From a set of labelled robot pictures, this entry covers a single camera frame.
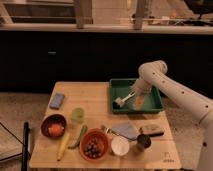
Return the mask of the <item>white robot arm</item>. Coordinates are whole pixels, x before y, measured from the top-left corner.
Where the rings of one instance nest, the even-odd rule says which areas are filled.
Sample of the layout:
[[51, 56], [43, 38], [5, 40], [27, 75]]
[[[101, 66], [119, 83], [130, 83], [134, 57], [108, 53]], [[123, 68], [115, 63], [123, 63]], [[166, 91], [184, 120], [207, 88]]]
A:
[[213, 100], [170, 79], [166, 76], [167, 71], [167, 64], [162, 60], [142, 64], [132, 89], [137, 95], [143, 95], [155, 86], [179, 107], [194, 115], [205, 129], [196, 171], [213, 171]]

